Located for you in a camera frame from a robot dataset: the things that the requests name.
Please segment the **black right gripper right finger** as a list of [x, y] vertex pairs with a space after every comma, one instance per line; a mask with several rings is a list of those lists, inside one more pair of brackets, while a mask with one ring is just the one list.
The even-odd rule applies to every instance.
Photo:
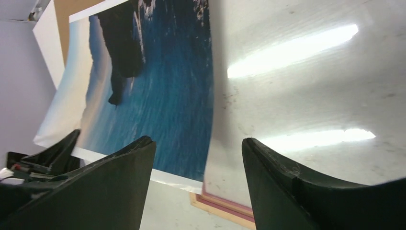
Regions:
[[291, 160], [255, 138], [242, 157], [259, 230], [403, 230], [406, 181], [341, 180]]

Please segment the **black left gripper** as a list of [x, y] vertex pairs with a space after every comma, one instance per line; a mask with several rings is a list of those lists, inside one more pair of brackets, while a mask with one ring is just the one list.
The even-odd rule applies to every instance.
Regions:
[[0, 183], [46, 182], [54, 178], [53, 175], [78, 169], [80, 159], [72, 156], [72, 152], [79, 135], [80, 130], [75, 129], [58, 143], [32, 156], [8, 152], [6, 167], [0, 171]]

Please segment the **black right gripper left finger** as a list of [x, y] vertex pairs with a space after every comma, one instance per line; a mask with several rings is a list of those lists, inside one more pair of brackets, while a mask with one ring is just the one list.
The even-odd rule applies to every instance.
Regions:
[[156, 153], [143, 136], [45, 182], [0, 186], [3, 230], [137, 230]]

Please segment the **pink wooden photo frame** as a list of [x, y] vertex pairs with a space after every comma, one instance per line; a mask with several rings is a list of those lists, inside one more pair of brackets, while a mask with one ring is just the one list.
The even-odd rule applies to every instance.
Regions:
[[252, 208], [209, 194], [204, 185], [201, 194], [189, 192], [189, 198], [190, 204], [196, 208], [250, 230], [256, 229]]

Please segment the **blue landscape photo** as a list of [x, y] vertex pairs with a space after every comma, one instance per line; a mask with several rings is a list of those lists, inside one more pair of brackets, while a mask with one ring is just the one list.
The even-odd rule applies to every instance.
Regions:
[[199, 194], [213, 121], [206, 0], [107, 0], [69, 18], [64, 74], [34, 143], [80, 129], [95, 161], [134, 140], [157, 144], [151, 179]]

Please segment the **clear acrylic sheet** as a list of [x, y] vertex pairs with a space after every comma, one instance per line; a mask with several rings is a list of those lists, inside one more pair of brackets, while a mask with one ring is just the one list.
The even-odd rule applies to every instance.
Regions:
[[250, 206], [244, 138], [346, 181], [405, 177], [405, 1], [209, 6], [214, 119], [207, 193]]

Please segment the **brown backing board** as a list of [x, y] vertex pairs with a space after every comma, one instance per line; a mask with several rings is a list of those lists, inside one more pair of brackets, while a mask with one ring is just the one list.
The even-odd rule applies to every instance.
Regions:
[[69, 46], [69, 16], [103, 2], [103, 0], [55, 0], [56, 20], [64, 64], [67, 63]]

